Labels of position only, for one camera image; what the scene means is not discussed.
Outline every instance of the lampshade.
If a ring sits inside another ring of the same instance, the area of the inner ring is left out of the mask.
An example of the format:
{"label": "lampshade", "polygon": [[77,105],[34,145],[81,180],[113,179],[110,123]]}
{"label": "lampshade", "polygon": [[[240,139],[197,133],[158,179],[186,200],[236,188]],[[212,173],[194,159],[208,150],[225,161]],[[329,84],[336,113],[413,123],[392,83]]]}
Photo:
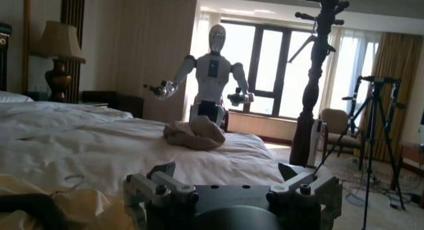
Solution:
{"label": "lampshade", "polygon": [[30,49],[30,54],[85,63],[76,27],[57,21],[46,21],[41,39]]}

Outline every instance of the wooden coat rack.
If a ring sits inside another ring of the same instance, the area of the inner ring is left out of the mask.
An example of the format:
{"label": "wooden coat rack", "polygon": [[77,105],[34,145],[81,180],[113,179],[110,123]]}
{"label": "wooden coat rack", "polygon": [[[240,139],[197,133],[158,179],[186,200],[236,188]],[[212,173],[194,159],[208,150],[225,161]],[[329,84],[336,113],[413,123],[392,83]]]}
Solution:
{"label": "wooden coat rack", "polygon": [[305,0],[318,2],[321,9],[317,17],[308,14],[296,13],[296,17],[312,20],[317,24],[317,35],[312,38],[314,42],[310,53],[312,66],[309,69],[309,82],[305,87],[302,105],[304,109],[297,118],[297,128],[293,138],[289,162],[293,165],[306,166],[310,145],[310,131],[313,125],[312,110],[318,99],[318,78],[322,73],[322,62],[334,48],[328,44],[328,35],[333,24],[342,25],[342,20],[336,20],[336,15],[349,6],[349,2],[338,0]]}

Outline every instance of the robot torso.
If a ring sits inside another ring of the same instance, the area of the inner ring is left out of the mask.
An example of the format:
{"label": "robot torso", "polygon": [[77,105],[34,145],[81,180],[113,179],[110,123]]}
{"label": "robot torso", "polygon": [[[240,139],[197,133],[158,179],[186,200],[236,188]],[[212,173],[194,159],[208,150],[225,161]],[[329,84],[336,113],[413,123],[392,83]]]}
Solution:
{"label": "robot torso", "polygon": [[210,101],[220,104],[229,73],[230,63],[222,56],[206,54],[197,59],[198,101]]}

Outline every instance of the pillow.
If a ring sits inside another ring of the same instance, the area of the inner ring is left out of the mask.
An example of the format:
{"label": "pillow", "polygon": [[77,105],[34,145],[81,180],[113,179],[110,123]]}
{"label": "pillow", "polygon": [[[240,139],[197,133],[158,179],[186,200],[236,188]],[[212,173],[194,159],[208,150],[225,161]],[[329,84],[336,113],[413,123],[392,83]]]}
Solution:
{"label": "pillow", "polygon": [[5,102],[33,102],[30,97],[12,92],[0,91],[0,103]]}

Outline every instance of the white bedsheet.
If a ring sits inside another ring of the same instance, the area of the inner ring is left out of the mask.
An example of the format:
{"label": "white bedsheet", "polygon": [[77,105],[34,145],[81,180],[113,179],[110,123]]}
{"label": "white bedsheet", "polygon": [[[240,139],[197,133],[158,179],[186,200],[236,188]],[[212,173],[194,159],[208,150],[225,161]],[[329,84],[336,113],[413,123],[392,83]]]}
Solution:
{"label": "white bedsheet", "polygon": [[82,187],[109,195],[121,194],[128,174],[146,174],[170,161],[176,179],[189,184],[282,182],[254,135],[225,134],[224,145],[204,152],[168,145],[162,128],[164,123],[113,109],[50,102],[0,104],[0,173],[50,190],[72,186],[64,177],[82,174]]}

